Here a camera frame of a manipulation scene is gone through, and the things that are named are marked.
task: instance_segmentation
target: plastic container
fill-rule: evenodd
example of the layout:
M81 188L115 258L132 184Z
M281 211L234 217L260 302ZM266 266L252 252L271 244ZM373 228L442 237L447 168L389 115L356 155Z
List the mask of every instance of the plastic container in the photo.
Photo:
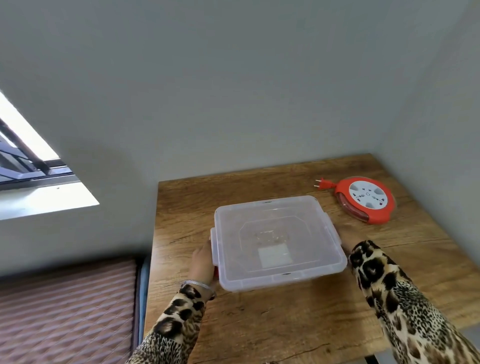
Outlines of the plastic container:
M293 283L347 266L340 238L312 196L219 207L211 238L220 285L228 291Z

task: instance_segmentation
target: red cord reel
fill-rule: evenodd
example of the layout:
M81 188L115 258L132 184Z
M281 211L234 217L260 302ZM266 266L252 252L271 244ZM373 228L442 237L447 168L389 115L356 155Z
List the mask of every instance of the red cord reel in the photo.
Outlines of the red cord reel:
M385 224L396 208L390 190L371 178L349 177L336 184L322 178L317 182L319 190L335 188L335 196L346 213L368 224Z

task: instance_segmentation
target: hand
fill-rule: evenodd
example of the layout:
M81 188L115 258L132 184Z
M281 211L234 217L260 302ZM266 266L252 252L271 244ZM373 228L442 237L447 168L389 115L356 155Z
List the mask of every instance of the hand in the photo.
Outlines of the hand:
M345 254L350 254L353 248L360 242L368 240L368 236L360 230L350 225L337 225L334 224L336 231L342 241L342 248Z
M212 243L210 239L201 248L196 249L192 255L188 278L211 285L215 266L212 263Z

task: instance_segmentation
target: white wall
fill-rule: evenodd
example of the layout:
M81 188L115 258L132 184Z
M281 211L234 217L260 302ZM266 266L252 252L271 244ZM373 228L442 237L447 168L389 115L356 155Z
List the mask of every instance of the white wall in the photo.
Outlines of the white wall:
M99 206L0 222L0 272L148 250L161 180L372 151L467 0L3 0L0 88Z
M376 155L480 265L480 4L473 2Z

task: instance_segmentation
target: window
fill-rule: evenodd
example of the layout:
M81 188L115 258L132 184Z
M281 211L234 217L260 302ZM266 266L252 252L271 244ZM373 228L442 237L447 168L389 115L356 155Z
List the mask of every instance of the window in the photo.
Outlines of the window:
M0 190L77 181L70 168L0 92Z

